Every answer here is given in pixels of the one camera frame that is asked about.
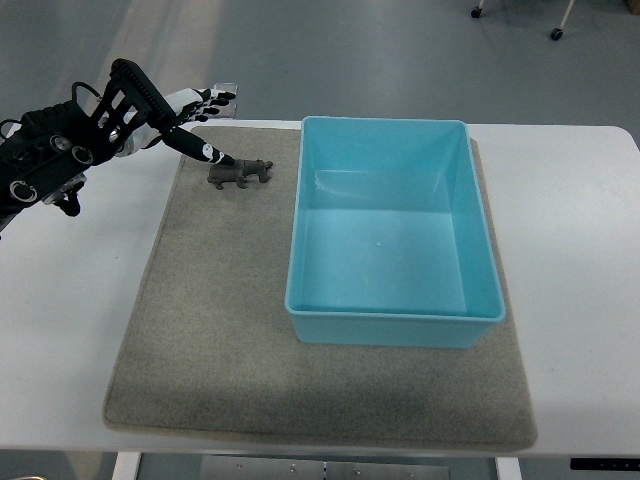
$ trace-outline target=dark gray figurine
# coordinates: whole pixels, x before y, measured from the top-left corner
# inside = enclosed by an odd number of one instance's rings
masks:
[[[247,188],[248,175],[258,175],[260,183],[267,183],[271,178],[268,174],[273,162],[263,162],[262,160],[236,160],[233,165],[211,165],[207,182],[213,183],[222,190],[224,182],[236,182],[239,188]]]

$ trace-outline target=light blue container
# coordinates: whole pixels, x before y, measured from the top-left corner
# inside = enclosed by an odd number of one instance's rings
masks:
[[[304,119],[285,306],[313,343],[465,348],[504,318],[464,123]]]

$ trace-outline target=chair wheel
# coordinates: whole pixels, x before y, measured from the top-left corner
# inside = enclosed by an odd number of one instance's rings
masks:
[[[562,38],[562,30],[560,28],[554,28],[549,35],[553,40],[558,41]]]

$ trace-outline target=felt mat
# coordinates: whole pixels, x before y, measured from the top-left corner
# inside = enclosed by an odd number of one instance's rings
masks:
[[[182,159],[106,396],[109,427],[252,444],[533,444],[511,308],[469,349],[298,341],[284,294],[300,132],[194,133],[235,158],[273,161],[272,179],[219,191],[209,165]]]

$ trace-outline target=robotic hand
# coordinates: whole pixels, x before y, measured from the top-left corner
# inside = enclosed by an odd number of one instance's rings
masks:
[[[189,121],[233,116],[237,86],[185,89],[163,97],[135,63],[118,59],[102,96],[76,82],[71,100],[0,122],[20,128],[7,137],[0,131],[0,231],[24,208],[38,201],[54,204],[69,216],[80,213],[78,191],[84,172],[115,156],[127,156],[163,141],[196,160],[234,165],[235,160],[200,137],[180,128]],[[99,103],[91,115],[78,105],[77,89]]]

